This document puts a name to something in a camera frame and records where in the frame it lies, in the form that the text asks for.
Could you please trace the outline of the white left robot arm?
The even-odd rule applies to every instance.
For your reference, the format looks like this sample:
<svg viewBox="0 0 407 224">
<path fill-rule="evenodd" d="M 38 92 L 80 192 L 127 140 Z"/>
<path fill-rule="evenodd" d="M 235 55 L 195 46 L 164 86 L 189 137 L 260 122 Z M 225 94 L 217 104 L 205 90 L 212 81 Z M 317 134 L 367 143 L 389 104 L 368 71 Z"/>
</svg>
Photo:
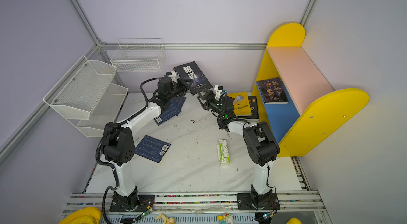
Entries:
<svg viewBox="0 0 407 224">
<path fill-rule="evenodd" d="M 135 151 L 134 135 L 169 109 L 173 99 L 184 97 L 190 86 L 191 80 L 182 79 L 175 72 L 148 79 L 140 84 L 145 105 L 129 118 L 105 125 L 95 159 L 97 164 L 112 169 L 115 186 L 108 189 L 114 192 L 114 199 L 128 206 L 138 202 L 137 188 L 129 164 Z"/>
</svg>

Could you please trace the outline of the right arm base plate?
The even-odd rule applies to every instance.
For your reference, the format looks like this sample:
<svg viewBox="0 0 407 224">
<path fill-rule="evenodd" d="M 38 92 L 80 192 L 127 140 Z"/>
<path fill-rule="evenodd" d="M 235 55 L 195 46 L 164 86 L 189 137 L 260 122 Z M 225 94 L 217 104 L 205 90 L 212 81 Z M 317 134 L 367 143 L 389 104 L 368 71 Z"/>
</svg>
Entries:
<svg viewBox="0 0 407 224">
<path fill-rule="evenodd" d="M 280 203 L 276 193 L 257 195 L 255 193 L 237 194 L 237 206 L 239 210 L 280 210 Z"/>
</svg>

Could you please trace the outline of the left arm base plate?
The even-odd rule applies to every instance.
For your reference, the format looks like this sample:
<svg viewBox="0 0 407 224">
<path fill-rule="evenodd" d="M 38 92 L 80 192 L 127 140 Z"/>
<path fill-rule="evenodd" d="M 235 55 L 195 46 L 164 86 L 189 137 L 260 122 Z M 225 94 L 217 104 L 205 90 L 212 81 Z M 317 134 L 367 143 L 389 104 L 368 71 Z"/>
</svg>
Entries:
<svg viewBox="0 0 407 224">
<path fill-rule="evenodd" d="M 153 207 L 155 195 L 133 195 L 124 197 L 121 195 L 113 195 L 110 205 L 110 212 L 144 212 L 148 207 Z"/>
</svg>

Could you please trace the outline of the black wolf cover book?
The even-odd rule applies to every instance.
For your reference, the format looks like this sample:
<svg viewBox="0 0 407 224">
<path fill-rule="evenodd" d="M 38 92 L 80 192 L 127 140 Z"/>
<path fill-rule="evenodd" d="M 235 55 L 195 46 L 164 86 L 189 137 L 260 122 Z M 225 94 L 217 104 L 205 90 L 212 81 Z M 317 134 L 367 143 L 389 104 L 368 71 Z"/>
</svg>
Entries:
<svg viewBox="0 0 407 224">
<path fill-rule="evenodd" d="M 187 83 L 192 95 L 213 88 L 195 61 L 176 66 L 173 69 Z"/>
</svg>

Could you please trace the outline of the blue file near left arm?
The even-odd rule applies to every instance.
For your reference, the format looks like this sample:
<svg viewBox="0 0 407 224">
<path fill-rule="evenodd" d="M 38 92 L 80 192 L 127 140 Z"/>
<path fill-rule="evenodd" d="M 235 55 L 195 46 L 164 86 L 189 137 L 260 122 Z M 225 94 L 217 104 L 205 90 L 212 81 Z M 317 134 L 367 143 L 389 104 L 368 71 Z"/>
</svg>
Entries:
<svg viewBox="0 0 407 224">
<path fill-rule="evenodd" d="M 170 143 L 146 135 L 135 147 L 134 154 L 160 164 L 170 147 Z"/>
</svg>

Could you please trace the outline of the yellow cartoon cover book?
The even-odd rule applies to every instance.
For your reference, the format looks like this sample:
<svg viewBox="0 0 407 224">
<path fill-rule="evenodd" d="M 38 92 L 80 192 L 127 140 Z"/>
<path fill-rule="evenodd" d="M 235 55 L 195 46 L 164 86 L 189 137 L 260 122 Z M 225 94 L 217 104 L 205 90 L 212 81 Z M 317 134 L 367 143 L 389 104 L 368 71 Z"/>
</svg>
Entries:
<svg viewBox="0 0 407 224">
<path fill-rule="evenodd" d="M 247 92 L 228 94 L 233 100 L 234 114 L 238 117 L 248 117 L 252 115 L 249 96 Z"/>
</svg>

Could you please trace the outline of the black deer cover book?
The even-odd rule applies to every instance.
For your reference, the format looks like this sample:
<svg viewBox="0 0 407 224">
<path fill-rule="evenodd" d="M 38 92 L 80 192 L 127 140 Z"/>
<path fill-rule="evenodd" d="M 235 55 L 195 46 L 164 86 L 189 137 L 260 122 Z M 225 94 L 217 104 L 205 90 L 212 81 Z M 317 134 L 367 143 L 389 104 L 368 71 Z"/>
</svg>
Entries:
<svg viewBox="0 0 407 224">
<path fill-rule="evenodd" d="M 251 119 L 251 120 L 258 120 L 259 119 L 259 112 L 258 112 L 258 101 L 256 96 L 248 96 L 249 104 L 251 108 L 250 115 L 243 115 L 242 118 L 244 119 Z"/>
</svg>

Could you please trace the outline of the dark old man cover book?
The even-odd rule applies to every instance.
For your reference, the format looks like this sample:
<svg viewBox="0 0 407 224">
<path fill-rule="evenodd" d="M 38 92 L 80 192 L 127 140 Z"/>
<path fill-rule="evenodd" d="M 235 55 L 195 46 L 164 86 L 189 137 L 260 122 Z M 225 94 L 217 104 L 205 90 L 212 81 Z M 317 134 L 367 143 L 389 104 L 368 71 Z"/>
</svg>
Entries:
<svg viewBox="0 0 407 224">
<path fill-rule="evenodd" d="M 256 85 L 264 104 L 288 104 L 284 84 L 279 77 L 257 81 Z"/>
</svg>

